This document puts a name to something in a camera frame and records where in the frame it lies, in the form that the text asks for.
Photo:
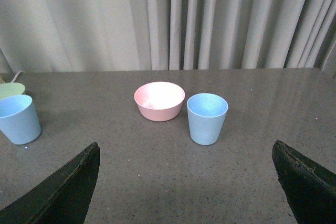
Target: speckled table surface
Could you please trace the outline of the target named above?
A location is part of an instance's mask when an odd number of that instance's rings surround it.
[[[185,90],[176,118],[140,114],[134,92],[152,81]],[[42,134],[17,146],[0,133],[0,209],[91,142],[101,164],[85,223],[296,223],[271,159],[276,140],[336,173],[336,81],[319,69],[25,73],[17,82]],[[186,101],[202,92],[229,104],[211,146],[188,132]]]

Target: cup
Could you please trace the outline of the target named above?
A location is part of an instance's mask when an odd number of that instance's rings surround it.
[[[33,100],[25,94],[0,100],[0,130],[13,144],[27,144],[41,133]]]
[[[8,82],[0,84],[0,100],[25,92],[25,86],[18,82]]]
[[[201,145],[215,143],[229,108],[227,102],[218,95],[201,93],[188,99],[187,108],[192,140]]]

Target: white cable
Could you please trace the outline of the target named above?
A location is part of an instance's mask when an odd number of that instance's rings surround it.
[[[16,79],[19,77],[19,75],[20,75],[21,73],[25,73],[25,71],[20,70],[18,73],[16,73],[16,74],[14,75],[14,78],[12,79],[11,83],[12,83],[12,82],[15,82]]]

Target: bowl rim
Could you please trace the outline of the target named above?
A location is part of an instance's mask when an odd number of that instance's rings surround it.
[[[143,88],[144,86],[148,86],[148,85],[153,84],[153,83],[169,83],[169,84],[172,84],[173,86],[177,87],[178,89],[180,89],[180,90],[182,91],[182,94],[183,94],[183,95],[182,95],[182,99],[181,99],[181,101],[180,101],[179,103],[173,105],[173,106],[170,106],[170,107],[167,107],[167,108],[164,108],[164,109],[153,109],[153,108],[148,108],[148,107],[145,107],[145,106],[141,105],[141,104],[136,100],[136,98],[135,98],[136,93],[137,93],[141,88]],[[185,91],[184,91],[184,89],[182,89],[179,85],[177,85],[177,84],[175,84],[175,83],[172,83],[172,82],[168,82],[168,81],[154,81],[154,82],[149,82],[149,83],[146,83],[146,84],[144,84],[144,85],[138,87],[138,89],[137,89],[137,90],[135,91],[135,93],[134,93],[133,98],[134,98],[136,104],[137,104],[138,106],[144,108],[144,109],[147,109],[147,110],[153,110],[153,111],[164,111],[164,110],[172,109],[172,108],[174,108],[174,107],[176,107],[176,106],[182,104],[183,101],[184,101],[184,99],[185,99]]]

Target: cup rim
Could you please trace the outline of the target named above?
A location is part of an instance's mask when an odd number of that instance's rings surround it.
[[[25,110],[32,104],[32,102],[33,102],[33,99],[32,99],[31,96],[29,96],[29,95],[26,95],[26,94],[16,94],[16,95],[12,95],[12,96],[10,96],[10,97],[6,97],[6,98],[4,98],[4,99],[1,99],[1,100],[0,100],[0,104],[1,104],[2,102],[4,102],[5,100],[13,99],[13,98],[16,98],[16,97],[26,97],[26,98],[29,98],[29,105],[25,106],[24,109],[22,109],[22,110],[20,110],[20,111],[18,111],[18,112],[16,112],[16,113],[13,113],[13,114],[10,114],[10,115],[6,115],[6,116],[0,116],[0,119],[5,119],[5,118],[8,118],[8,117],[17,115],[17,114],[19,114],[19,113],[25,111]]]
[[[12,90],[13,87],[15,87],[16,89],[15,91],[18,91],[18,92],[13,92]],[[19,82],[6,82],[6,83],[0,84],[0,90],[5,91],[5,93],[0,95],[0,100],[2,100],[8,97],[12,97],[14,95],[24,94],[26,91],[26,87],[22,83],[19,83]]]
[[[216,97],[219,97],[220,99],[222,99],[222,100],[225,102],[225,104],[226,104],[226,110],[225,110],[223,113],[221,113],[221,114],[219,114],[219,115],[215,115],[215,116],[200,115],[200,114],[197,114],[197,113],[195,113],[194,111],[192,111],[192,110],[189,108],[189,101],[190,101],[190,99],[193,98],[193,97],[199,96],[199,95],[204,95],[204,94],[206,94],[206,95],[210,94],[210,95],[212,95],[212,96],[216,96]],[[193,114],[195,114],[195,115],[198,115],[198,116],[201,116],[201,117],[203,117],[203,118],[217,118],[217,117],[220,117],[220,116],[224,115],[224,114],[228,111],[228,109],[229,109],[229,104],[227,103],[227,101],[226,101],[223,97],[221,97],[221,96],[219,96],[219,95],[212,94],[212,93],[198,93],[198,94],[192,95],[192,96],[188,99],[188,101],[187,101],[187,108],[188,108],[188,111],[190,111],[191,113],[193,113]]]

